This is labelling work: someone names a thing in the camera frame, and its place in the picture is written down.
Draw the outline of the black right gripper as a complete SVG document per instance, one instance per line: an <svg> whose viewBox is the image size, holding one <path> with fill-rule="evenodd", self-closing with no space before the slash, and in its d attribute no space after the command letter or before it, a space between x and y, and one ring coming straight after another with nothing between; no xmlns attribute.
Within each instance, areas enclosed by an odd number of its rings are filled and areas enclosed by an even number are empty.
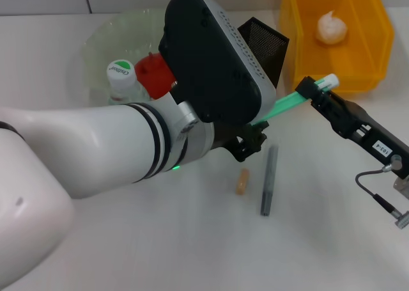
<svg viewBox="0 0 409 291"><path fill-rule="evenodd" d="M362 107L332 91L320 91L315 82L312 77L306 76L295 91L303 97L312 97L313 108L322 112L337 134L358 144L382 164L389 164L393 155L399 155L402 167L395 174L406 178L408 145L377 123Z"/></svg>

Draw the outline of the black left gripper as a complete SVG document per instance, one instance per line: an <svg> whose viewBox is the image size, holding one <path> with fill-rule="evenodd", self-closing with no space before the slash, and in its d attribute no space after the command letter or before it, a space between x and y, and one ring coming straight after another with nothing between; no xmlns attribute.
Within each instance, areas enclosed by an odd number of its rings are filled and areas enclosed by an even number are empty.
<svg viewBox="0 0 409 291"><path fill-rule="evenodd" d="M254 125L240 127L226 124L214 124L213 149L226 149L238 162L243 162L256 151L261 150L266 140L263 131L268 122L263 121Z"/></svg>

